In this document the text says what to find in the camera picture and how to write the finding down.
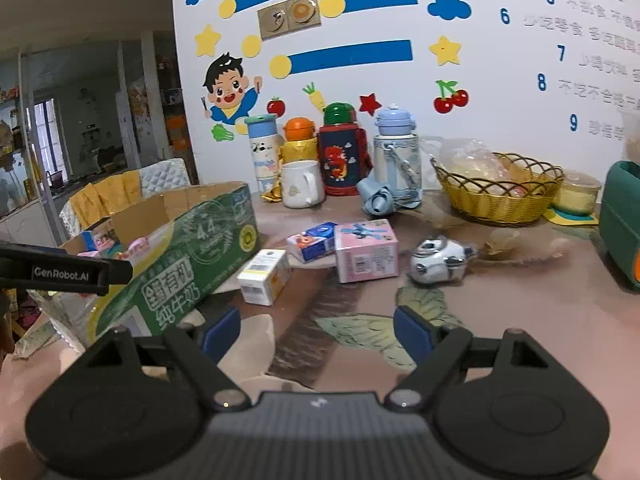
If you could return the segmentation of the white mug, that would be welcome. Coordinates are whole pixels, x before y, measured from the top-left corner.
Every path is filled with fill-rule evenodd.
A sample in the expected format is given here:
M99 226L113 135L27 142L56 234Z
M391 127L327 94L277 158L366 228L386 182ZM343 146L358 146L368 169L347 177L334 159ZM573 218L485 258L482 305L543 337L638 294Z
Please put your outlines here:
M318 206L326 199L318 160L288 162L281 170L282 202L291 209Z

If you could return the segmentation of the cartoon boy wall sticker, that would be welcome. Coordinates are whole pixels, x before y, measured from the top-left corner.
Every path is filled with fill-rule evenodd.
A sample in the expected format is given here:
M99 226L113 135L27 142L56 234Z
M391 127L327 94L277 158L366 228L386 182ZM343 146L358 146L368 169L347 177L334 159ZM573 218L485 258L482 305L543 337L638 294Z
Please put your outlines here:
M206 70L204 106L213 122L235 125L250 116L262 91L262 77L250 78L245 73L243 59L229 52L218 56Z

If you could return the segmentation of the cardboard milk box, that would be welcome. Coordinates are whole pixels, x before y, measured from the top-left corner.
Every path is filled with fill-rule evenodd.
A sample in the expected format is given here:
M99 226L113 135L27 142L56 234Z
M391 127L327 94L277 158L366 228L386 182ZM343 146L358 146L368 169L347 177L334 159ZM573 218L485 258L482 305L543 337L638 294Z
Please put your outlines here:
M127 326L158 335L216 292L259 247L250 187L244 182L189 186L156 194L111 218L119 258L132 279L103 297L30 292L71 346L87 349L107 330Z

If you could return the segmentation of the blue orange small box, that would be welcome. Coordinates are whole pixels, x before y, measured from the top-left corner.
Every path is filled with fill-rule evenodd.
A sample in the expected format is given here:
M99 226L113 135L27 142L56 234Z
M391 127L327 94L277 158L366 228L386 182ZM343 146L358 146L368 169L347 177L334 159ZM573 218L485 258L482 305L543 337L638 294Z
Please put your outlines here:
M324 222L289 236L286 250L301 263L308 263L335 252L335 222Z

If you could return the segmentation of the wall switch plate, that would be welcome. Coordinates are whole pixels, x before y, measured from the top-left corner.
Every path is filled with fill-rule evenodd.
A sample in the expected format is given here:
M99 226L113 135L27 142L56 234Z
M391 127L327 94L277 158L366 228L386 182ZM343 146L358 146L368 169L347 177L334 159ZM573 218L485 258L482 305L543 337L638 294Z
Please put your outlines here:
M321 25L318 0L286 0L258 10L257 17L262 40Z

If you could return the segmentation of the white panda robot toy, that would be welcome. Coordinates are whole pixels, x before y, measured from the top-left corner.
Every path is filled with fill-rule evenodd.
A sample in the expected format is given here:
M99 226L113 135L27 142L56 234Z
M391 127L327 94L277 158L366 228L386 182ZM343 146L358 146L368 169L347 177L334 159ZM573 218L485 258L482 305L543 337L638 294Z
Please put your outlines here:
M411 254L409 275L422 285L462 281L466 268L477 256L474 245L444 236L427 238Z

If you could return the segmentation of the panda print thermos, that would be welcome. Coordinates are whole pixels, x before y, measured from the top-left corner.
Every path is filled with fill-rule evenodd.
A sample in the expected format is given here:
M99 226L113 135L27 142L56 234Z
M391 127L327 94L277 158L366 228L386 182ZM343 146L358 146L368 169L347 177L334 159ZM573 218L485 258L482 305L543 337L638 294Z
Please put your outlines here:
M247 134L258 191L270 192L279 175L279 148L281 136L276 114L247 117Z

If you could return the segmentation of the white small barcode box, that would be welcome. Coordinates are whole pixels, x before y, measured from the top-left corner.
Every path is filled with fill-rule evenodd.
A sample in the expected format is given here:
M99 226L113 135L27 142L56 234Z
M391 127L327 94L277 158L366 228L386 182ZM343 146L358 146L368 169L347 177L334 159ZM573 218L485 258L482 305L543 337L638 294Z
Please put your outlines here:
M285 250L260 250L238 275L244 301L247 304L272 307L290 276L291 268Z

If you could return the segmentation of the yellow orange-lid bottle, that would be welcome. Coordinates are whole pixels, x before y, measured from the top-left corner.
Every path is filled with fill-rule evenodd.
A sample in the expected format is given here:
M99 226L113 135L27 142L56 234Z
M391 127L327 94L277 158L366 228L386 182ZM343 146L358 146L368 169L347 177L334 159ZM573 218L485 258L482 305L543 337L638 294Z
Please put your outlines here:
M283 131L284 142L278 147L276 180L269 191L262 193L262 200L267 203L280 203L282 200L281 172L285 164L318 158L316 126L310 119L291 118Z

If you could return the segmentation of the quilted white chair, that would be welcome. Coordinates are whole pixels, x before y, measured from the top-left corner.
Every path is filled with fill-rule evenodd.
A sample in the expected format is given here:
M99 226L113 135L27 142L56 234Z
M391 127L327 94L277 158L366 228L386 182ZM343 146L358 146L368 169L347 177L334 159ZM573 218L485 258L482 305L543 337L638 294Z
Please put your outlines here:
M186 188L192 184L186 163L181 158L154 162L150 166L136 170L140 171L142 200L174 188ZM58 216L62 221L66 234L70 238L79 235L83 231L79 220L72 211L70 200L62 207Z

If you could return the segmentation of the yellow coaster with jar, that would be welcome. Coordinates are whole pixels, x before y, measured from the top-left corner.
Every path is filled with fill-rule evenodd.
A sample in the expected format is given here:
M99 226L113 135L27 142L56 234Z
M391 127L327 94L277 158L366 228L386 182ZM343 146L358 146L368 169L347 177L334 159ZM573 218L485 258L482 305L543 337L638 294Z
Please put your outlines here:
M597 198L602 184L580 171L565 170L565 177L544 218L556 226L597 226Z

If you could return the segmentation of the yellow cloth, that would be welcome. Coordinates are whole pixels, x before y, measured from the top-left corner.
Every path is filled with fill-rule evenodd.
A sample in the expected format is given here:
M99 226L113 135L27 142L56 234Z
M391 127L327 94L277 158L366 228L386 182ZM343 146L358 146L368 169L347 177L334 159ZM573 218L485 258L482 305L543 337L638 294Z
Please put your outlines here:
M140 171L130 170L85 185L70 198L70 206L81 229L85 230L140 200Z

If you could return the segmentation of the green storage container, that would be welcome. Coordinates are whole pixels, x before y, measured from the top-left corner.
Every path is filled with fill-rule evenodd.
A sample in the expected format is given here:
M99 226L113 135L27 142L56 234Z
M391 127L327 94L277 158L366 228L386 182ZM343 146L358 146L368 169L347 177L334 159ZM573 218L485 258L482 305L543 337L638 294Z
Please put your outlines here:
M616 162L606 175L599 230L613 262L639 288L639 165Z

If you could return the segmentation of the yellow wicker basket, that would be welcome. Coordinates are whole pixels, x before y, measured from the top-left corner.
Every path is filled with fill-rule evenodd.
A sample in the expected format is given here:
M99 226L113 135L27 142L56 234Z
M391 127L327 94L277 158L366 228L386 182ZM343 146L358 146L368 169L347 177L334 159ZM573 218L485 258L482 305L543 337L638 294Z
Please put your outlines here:
M565 180L563 168L516 153L494 155L506 170L506 179L467 177L431 158L451 208L464 218L491 226L535 223L558 194Z

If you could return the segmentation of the navy dinosaur bottle green lid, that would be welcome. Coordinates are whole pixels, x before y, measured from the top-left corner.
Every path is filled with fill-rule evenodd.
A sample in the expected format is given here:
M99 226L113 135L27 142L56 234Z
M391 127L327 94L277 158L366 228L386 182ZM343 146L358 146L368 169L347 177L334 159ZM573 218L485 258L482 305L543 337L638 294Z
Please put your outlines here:
M326 194L353 196L357 184L367 177L372 164L366 132L348 103L334 102L323 112L318 132L318 155Z

